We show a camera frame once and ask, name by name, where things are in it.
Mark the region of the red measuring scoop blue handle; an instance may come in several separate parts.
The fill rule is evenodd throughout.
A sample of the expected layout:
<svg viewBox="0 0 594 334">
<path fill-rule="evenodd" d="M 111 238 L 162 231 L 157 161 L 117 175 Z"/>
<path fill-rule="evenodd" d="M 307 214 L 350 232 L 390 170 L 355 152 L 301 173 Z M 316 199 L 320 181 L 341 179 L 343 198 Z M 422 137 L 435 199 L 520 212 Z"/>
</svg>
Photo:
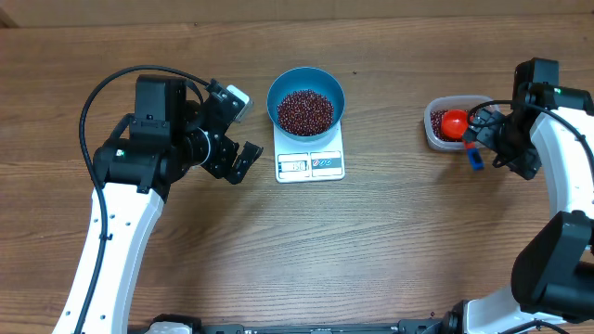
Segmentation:
<svg viewBox="0 0 594 334">
<path fill-rule="evenodd" d="M 470 166 L 474 171 L 480 171 L 484 168 L 484 161 L 478 148 L 473 142 L 463 138 L 469 126 L 467 116 L 468 112 L 463 109 L 447 110 L 442 116 L 441 132 L 449 139 L 461 141 L 467 153 Z"/>
</svg>

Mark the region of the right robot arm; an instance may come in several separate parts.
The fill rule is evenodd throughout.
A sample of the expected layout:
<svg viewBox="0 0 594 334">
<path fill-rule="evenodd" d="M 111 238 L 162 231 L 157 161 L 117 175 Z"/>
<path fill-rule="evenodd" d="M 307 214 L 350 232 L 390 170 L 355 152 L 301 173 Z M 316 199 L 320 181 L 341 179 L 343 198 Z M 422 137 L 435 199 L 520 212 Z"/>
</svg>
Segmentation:
<svg viewBox="0 0 594 334">
<path fill-rule="evenodd" d="M 472 164 L 474 143 L 495 152 L 493 165 L 526 180 L 543 171 L 550 220 L 518 255 L 508 286 L 459 302 L 431 333 L 526 333 L 593 317 L 593 99 L 559 83 L 556 60 L 532 58 L 514 72 L 511 112 L 495 100 L 466 114 L 459 136 Z"/>
</svg>

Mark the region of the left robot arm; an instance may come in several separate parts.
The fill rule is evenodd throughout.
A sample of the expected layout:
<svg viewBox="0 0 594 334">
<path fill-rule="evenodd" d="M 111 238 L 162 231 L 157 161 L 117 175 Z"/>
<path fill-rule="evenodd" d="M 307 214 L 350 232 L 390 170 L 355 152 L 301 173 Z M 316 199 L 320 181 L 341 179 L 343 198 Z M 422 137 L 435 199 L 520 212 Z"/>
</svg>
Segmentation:
<svg viewBox="0 0 594 334">
<path fill-rule="evenodd" d="M 92 211 L 57 333 L 126 332 L 143 255 L 172 184 L 201 167 L 236 185 L 263 152 L 226 136 L 253 105 L 236 86 L 155 66 L 138 71 L 134 112 L 84 154 Z"/>
</svg>

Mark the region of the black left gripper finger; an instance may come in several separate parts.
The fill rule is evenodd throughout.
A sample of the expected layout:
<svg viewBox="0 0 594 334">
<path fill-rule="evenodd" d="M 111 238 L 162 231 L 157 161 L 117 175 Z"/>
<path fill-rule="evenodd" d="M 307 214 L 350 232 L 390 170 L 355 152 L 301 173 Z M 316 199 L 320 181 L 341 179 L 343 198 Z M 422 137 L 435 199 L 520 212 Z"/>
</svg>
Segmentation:
<svg viewBox="0 0 594 334">
<path fill-rule="evenodd" d="M 201 129 L 204 132 L 224 135 L 238 111 L 232 105 L 233 96 L 215 79 L 211 79 L 205 89 L 209 96 L 202 105 L 206 119 Z"/>
<path fill-rule="evenodd" d="M 225 179 L 231 185 L 241 183 L 251 166 L 260 158 L 263 152 L 264 149 L 262 147 L 256 146 L 251 142 L 246 142 L 243 150 L 231 164 L 231 168 Z"/>
</svg>

